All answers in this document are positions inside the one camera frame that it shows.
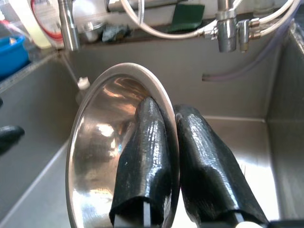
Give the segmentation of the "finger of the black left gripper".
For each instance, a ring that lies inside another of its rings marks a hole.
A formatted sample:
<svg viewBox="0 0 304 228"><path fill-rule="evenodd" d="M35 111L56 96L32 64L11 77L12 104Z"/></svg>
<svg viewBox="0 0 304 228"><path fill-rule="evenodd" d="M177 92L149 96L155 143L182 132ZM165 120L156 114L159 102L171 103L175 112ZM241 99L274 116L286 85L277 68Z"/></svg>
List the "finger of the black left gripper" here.
<svg viewBox="0 0 304 228"><path fill-rule="evenodd" d="M5 154L12 146L14 146L25 131L20 126L3 126L0 128L0 154Z"/></svg>

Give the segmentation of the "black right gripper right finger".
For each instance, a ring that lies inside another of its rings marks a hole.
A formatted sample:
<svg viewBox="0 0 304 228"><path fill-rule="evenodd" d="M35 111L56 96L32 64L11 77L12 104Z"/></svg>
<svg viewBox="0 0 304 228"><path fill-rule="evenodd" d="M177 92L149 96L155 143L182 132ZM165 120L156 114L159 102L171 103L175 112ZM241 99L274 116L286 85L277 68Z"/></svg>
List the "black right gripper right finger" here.
<svg viewBox="0 0 304 228"><path fill-rule="evenodd" d="M186 212L194 223L268 222L232 151L200 112L174 106L180 151L180 186Z"/></svg>

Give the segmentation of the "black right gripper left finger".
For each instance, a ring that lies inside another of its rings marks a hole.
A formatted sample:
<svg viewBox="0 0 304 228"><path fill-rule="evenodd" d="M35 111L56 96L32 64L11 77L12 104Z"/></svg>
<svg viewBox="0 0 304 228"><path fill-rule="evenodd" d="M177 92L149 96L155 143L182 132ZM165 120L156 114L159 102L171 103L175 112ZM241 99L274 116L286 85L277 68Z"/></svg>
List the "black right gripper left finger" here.
<svg viewBox="0 0 304 228"><path fill-rule="evenodd" d="M172 173L165 122L157 103L147 97L135 112L135 129L117 167L109 218L143 225L143 204L150 205L153 226L163 224L171 205Z"/></svg>

